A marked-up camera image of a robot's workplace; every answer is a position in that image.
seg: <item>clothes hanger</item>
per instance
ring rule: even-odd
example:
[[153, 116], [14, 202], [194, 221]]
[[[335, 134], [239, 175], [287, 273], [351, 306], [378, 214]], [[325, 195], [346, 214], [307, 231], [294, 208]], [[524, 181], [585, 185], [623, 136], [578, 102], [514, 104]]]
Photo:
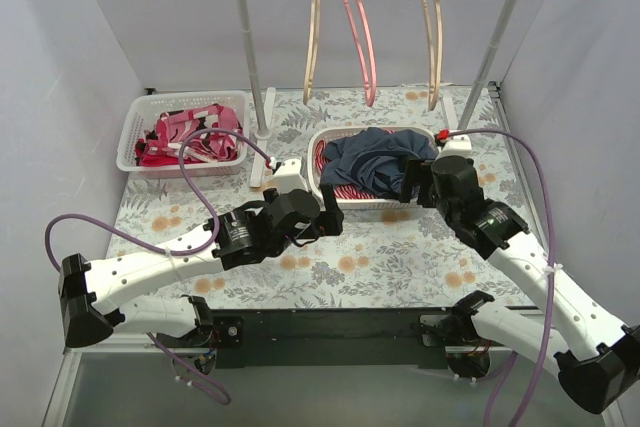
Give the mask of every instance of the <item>clothes hanger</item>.
[[353, 41], [356, 44], [356, 50], [358, 51], [358, 57], [360, 58], [360, 68], [362, 69], [362, 78], [364, 80], [364, 96], [366, 104], [371, 107], [376, 98], [377, 76], [376, 76], [376, 59], [373, 52], [373, 42], [371, 40], [371, 32], [369, 31], [369, 22], [367, 21], [367, 14], [364, 11], [364, 5], [362, 0], [356, 0], [358, 5], [358, 11], [360, 12], [360, 19], [362, 20], [362, 27], [364, 30], [364, 36], [367, 43], [367, 51], [369, 53], [369, 69], [364, 57], [362, 49], [362, 43], [360, 42], [360, 36], [358, 35], [358, 29], [353, 20], [353, 13], [349, 0], [342, 0], [344, 2], [344, 8], [347, 12], [349, 24], [351, 25], [351, 33], [353, 34]]
[[427, 45], [429, 46], [429, 110], [436, 108], [440, 97], [440, 78], [442, 76], [442, 12], [440, 0], [433, 0], [433, 7], [436, 14], [436, 34], [437, 43], [433, 43], [433, 27], [431, 25], [431, 14], [429, 13], [429, 3], [422, 0], [424, 10], [424, 22], [427, 25]]
[[313, 85], [313, 74], [316, 71], [318, 56], [318, 36], [320, 30], [320, 0], [311, 0], [311, 22], [309, 23], [309, 48], [307, 50], [307, 66], [304, 71], [302, 102], [308, 105]]

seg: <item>table surface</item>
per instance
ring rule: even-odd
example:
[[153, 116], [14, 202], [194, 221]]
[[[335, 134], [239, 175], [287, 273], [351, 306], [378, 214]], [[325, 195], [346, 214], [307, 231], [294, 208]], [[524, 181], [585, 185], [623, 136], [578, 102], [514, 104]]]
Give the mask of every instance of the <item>table surface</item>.
[[[280, 159], [305, 158], [318, 130], [344, 125], [420, 124], [431, 131], [444, 127], [439, 109], [427, 111], [422, 88], [378, 89], [372, 108], [361, 90], [315, 91], [309, 106], [300, 91], [278, 91], [273, 136], [268, 152]], [[461, 115], [469, 88], [448, 87]], [[498, 116], [485, 90], [470, 127], [498, 127]], [[530, 225], [523, 186], [515, 173], [505, 139], [475, 135], [473, 158], [485, 195], [506, 202]], [[196, 184], [220, 213], [261, 199], [272, 187], [265, 177], [250, 189], [253, 154], [233, 176], [201, 177]], [[195, 228], [208, 217], [183, 179], [144, 179], [131, 175], [116, 227], [154, 244]], [[108, 256], [140, 250], [113, 236]], [[508, 305], [531, 301], [501, 272], [462, 245], [433, 209], [345, 211], [340, 237], [323, 238], [301, 249], [290, 247], [277, 259], [260, 265], [187, 279], [149, 295], [175, 298], [200, 295], [214, 309], [426, 307], [449, 306], [476, 289]]]

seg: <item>red and white striped cloth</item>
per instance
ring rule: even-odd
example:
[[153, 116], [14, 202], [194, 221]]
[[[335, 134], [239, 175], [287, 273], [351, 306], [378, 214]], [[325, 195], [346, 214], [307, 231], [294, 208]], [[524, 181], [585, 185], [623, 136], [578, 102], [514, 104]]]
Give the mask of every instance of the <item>red and white striped cloth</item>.
[[[329, 159], [327, 159], [322, 153], [324, 152], [325, 147], [327, 146], [327, 142], [321, 140], [316, 144], [316, 148], [313, 152], [315, 167], [318, 169], [320, 175], [322, 175], [322, 169], [325, 165], [329, 163]], [[368, 194], [366, 192], [360, 192], [355, 188], [354, 185], [338, 185], [333, 188], [333, 192], [336, 195], [336, 198], [342, 200], [366, 200], [366, 199], [377, 199], [377, 197], [373, 194]]]

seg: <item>dark blue cloth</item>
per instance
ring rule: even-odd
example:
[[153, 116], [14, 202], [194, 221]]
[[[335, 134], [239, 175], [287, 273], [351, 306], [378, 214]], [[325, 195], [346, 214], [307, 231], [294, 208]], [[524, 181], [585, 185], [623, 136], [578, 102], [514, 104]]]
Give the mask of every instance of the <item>dark blue cloth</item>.
[[330, 185], [353, 184], [363, 192], [382, 199], [400, 194], [405, 157], [435, 159], [437, 152], [429, 138], [413, 130], [389, 132], [369, 127], [353, 137], [331, 141], [324, 149], [330, 162], [322, 169], [321, 182]]

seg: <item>gray floor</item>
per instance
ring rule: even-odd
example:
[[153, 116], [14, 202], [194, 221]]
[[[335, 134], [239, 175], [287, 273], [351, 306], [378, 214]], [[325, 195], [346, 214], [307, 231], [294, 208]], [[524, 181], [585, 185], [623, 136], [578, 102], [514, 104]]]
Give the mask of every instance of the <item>gray floor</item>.
[[[491, 425], [506, 425], [533, 365], [519, 359]], [[214, 371], [229, 407], [174, 381], [160, 354], [83, 354], [66, 427], [99, 426], [479, 426], [493, 381], [470, 387], [410, 367], [286, 367]], [[543, 375], [520, 426], [601, 426]]]

